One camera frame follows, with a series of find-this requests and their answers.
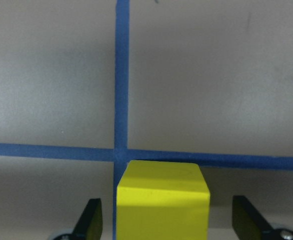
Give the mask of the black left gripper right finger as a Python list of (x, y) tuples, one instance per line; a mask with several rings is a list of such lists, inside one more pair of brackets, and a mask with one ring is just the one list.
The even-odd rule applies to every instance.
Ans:
[(239, 240), (269, 240), (274, 230), (244, 195), (232, 197), (231, 223)]

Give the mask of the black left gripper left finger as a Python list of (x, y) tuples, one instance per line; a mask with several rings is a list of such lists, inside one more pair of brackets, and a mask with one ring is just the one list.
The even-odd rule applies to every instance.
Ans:
[(71, 240), (100, 240), (103, 232), (102, 201), (90, 199), (72, 233)]

